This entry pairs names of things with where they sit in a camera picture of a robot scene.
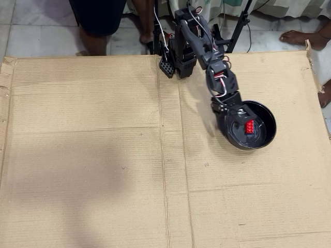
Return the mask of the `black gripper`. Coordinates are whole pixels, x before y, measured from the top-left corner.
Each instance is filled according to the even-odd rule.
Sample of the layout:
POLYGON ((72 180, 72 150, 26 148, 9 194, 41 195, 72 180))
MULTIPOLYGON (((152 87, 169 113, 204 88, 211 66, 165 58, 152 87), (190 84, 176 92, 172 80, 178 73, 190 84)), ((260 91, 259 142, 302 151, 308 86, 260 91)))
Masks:
POLYGON ((224 97, 212 97, 211 108, 216 117, 218 129, 223 136, 227 136, 227 114, 230 111, 237 112, 239 109, 242 109, 243 101, 239 91, 236 91, 224 97))

